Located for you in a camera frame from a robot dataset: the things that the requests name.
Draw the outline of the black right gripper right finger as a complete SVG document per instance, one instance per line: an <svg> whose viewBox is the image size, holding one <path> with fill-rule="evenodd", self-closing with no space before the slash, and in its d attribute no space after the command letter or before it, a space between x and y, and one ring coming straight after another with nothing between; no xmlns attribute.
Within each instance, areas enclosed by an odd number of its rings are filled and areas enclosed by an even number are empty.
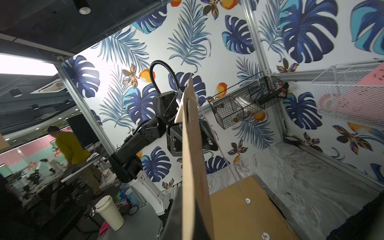
<svg viewBox="0 0 384 240"><path fill-rule="evenodd" d="M194 240L211 240L197 202L195 202Z"/></svg>

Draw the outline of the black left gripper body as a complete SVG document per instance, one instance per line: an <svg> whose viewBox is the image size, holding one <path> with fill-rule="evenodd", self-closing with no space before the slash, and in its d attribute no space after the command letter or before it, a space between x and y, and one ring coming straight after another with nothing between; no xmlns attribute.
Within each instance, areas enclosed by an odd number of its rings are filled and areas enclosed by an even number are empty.
<svg viewBox="0 0 384 240"><path fill-rule="evenodd" d="M202 137L202 148L203 152L207 151L218 151L218 142L215 139L215 135L211 130L210 125L206 120L199 120L200 131ZM174 157L182 157L183 148L183 129L182 124L177 123L173 125L167 125L167 146L168 150Z"/></svg>

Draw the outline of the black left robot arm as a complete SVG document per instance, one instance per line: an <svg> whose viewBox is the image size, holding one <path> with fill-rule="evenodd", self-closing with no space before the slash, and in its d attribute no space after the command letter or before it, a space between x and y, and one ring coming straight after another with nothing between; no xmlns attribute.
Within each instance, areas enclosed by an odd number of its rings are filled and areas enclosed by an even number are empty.
<svg viewBox="0 0 384 240"><path fill-rule="evenodd" d="M175 91L162 93L156 84L154 67L161 65L170 73L175 85ZM163 194L153 183L159 180L170 164L164 162L165 154L159 150L154 151L154 163L142 162L138 152L162 136L167 137L167 148L174 157L182 156L183 127L182 117L189 108L184 105L185 87L181 87L172 68L164 61L152 62L149 69L150 80L156 92L150 103L154 105L155 116L143 121L128 136L119 150L109 157L113 170L122 183L127 183L137 190L153 207L160 219L168 216L172 206L170 194Z"/></svg>

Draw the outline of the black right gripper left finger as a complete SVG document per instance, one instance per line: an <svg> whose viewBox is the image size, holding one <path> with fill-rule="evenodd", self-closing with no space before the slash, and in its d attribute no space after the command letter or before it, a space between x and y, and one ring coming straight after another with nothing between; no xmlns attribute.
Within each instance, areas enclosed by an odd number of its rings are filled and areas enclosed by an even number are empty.
<svg viewBox="0 0 384 240"><path fill-rule="evenodd" d="M178 187L160 240L182 239L183 187Z"/></svg>

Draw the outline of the brown file bag stack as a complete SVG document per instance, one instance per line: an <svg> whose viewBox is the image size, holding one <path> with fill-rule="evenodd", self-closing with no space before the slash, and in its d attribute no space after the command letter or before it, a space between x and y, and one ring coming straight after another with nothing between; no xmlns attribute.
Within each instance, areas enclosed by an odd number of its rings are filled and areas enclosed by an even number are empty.
<svg viewBox="0 0 384 240"><path fill-rule="evenodd" d="M195 202L198 203L206 229L213 240L214 223L202 148L198 98L192 78L188 80L181 102L177 119L183 127L182 240L194 240Z"/></svg>

